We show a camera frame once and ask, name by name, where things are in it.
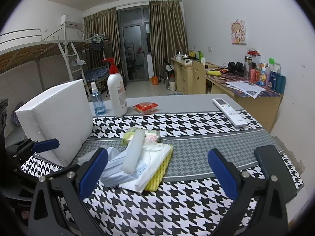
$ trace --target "canvas picture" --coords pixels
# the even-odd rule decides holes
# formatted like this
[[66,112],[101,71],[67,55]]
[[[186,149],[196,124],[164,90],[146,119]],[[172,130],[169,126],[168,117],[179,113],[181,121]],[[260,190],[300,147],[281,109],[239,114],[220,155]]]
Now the canvas picture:
[[243,20],[231,23],[231,37],[233,44],[246,44],[246,29]]

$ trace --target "ladder rung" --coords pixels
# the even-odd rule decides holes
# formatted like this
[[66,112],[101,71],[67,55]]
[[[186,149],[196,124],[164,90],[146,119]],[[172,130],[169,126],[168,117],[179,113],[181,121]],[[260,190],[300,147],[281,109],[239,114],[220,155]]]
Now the ladder rung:
[[73,73],[78,72],[78,71],[81,71],[81,69],[74,70],[74,71],[72,71],[71,73],[73,74]]

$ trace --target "orange plastic wrapper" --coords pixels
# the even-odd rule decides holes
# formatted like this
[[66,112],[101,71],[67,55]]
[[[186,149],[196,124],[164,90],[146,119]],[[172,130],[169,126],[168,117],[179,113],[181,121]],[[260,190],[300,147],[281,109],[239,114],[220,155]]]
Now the orange plastic wrapper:
[[141,114],[148,114],[155,109],[157,109],[158,105],[156,103],[143,102],[134,106],[135,110]]

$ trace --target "white air conditioner remote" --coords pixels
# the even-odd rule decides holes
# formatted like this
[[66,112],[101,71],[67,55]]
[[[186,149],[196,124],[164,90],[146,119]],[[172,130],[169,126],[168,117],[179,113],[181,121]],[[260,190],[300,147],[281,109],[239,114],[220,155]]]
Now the white air conditioner remote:
[[244,120],[240,114],[235,111],[232,106],[230,106],[227,102],[222,98],[213,98],[213,103],[225,114],[226,117],[230,120],[230,122],[236,128],[240,128],[247,125],[247,122]]

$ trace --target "brown striped curtain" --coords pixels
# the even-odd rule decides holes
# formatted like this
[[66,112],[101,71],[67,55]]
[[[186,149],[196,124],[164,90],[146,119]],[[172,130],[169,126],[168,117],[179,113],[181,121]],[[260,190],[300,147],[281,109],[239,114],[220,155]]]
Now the brown striped curtain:
[[[105,33],[106,38],[108,38],[113,45],[115,64],[118,65],[119,63],[121,63],[119,29],[116,8],[99,11],[97,13],[84,17],[83,26],[84,31],[88,33]],[[102,59],[102,52],[98,52],[90,48],[89,54],[87,54],[89,69],[102,66]]]
[[188,52],[186,31],[179,1],[150,2],[150,41],[154,75],[164,74],[164,61],[177,51]]

